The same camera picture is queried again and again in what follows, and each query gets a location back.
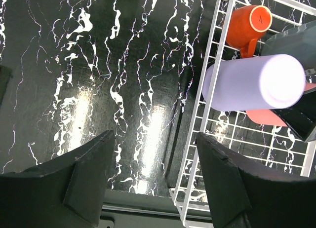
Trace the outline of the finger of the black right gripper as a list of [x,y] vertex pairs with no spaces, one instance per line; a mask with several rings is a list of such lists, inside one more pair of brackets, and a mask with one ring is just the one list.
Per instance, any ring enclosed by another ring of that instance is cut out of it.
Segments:
[[272,110],[293,133],[304,142],[316,140],[316,91],[304,93],[301,99],[286,109]]

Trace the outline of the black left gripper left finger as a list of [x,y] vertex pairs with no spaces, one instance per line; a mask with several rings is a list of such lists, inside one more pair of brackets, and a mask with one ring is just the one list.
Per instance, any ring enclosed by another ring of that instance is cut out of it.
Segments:
[[97,227],[114,149],[114,133],[107,130],[40,165],[2,174],[1,227]]

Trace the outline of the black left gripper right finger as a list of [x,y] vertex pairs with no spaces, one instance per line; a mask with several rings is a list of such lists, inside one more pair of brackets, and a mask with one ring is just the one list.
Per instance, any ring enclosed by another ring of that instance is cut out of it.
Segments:
[[214,227],[315,227],[315,179],[269,168],[205,133],[196,143]]

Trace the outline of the orange ceramic mug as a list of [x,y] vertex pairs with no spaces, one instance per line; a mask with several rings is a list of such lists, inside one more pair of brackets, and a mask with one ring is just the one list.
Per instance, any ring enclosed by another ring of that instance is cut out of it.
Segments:
[[249,5],[232,12],[226,43],[240,50],[242,58],[254,55],[257,41],[271,27],[272,13],[263,5]]

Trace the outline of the lilac plastic cup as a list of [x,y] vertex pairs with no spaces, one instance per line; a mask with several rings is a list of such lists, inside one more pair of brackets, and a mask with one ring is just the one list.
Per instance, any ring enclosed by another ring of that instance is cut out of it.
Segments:
[[211,106],[222,112],[285,109],[303,95],[306,75],[287,54],[223,61]]

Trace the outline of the grey faceted mug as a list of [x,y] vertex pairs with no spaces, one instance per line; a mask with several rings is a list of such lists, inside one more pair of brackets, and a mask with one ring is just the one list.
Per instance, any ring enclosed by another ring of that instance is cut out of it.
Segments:
[[316,22],[311,21],[270,37],[261,55],[287,54],[296,58],[305,70],[316,67]]

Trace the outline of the pink plastic cup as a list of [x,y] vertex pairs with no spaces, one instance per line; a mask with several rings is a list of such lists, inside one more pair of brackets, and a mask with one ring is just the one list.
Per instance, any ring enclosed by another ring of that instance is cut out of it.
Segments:
[[[304,93],[307,93],[310,90],[316,90],[316,85],[314,83],[307,83]],[[247,116],[257,124],[286,126],[286,124],[273,113],[272,110],[248,110],[246,113]]]

